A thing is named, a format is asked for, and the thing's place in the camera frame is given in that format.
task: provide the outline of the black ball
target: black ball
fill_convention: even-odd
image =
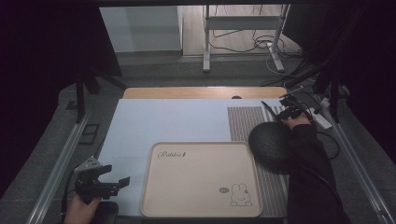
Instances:
[[[264,122],[250,132],[248,144],[253,156],[274,172],[288,172],[293,167],[288,142],[291,130],[279,122]]]

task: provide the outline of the person's arm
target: person's arm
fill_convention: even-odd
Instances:
[[[317,131],[304,114],[282,121],[294,134],[289,149],[298,164],[289,179],[289,224],[350,223],[335,191],[332,166]]]
[[[75,194],[68,206],[64,224],[89,224],[100,200],[100,198],[93,198],[89,204],[85,204],[81,197]]]

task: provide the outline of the bunny illustration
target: bunny illustration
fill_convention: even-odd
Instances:
[[[232,187],[231,206],[251,206],[250,195],[245,184],[234,184]]]

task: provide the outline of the hand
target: hand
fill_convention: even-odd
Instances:
[[[95,215],[100,198],[93,198],[89,204],[85,204],[78,194],[70,201],[64,224],[89,224]]]
[[[288,126],[291,130],[299,124],[311,124],[305,113],[301,113],[301,115],[295,119],[282,119],[282,123]]]

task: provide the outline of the black sleeve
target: black sleeve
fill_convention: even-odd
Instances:
[[[289,148],[297,162],[290,172],[289,224],[350,223],[335,189],[332,166],[312,125],[295,126]]]

